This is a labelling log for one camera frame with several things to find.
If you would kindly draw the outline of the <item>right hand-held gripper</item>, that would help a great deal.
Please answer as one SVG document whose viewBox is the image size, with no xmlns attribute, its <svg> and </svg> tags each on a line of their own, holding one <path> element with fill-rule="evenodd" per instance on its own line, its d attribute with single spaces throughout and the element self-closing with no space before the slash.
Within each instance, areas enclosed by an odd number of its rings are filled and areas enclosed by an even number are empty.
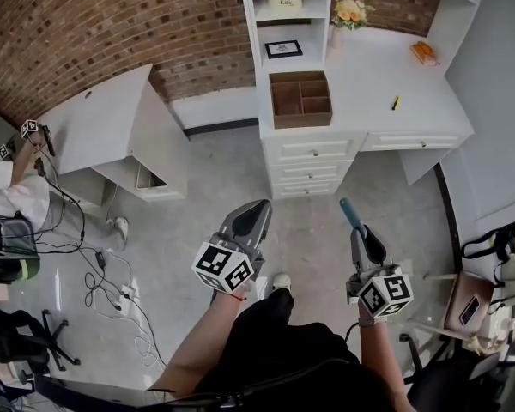
<svg viewBox="0 0 515 412">
<path fill-rule="evenodd" d="M 342 198 L 339 202 L 342 212 L 352 227 L 350 243 L 355 273 L 346 282 L 349 304 L 361 302 L 371 318 L 384 318 L 400 312 L 413 300 L 409 278 L 413 275 L 410 259 L 386 264 L 375 264 L 370 260 L 386 260 L 385 246 L 360 219 L 351 202 Z"/>
</svg>

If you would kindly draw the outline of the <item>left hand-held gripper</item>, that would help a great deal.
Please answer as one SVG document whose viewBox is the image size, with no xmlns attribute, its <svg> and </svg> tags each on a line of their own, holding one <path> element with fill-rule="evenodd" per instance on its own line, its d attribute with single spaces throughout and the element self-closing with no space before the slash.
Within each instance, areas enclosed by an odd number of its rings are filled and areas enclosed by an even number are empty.
<svg viewBox="0 0 515 412">
<path fill-rule="evenodd" d="M 216 292 L 233 294 L 255 280 L 265 262 L 259 250 L 265 239 L 272 205 L 267 199 L 246 203 L 230 212 L 208 242 L 201 244 L 191 269 Z"/>
</svg>

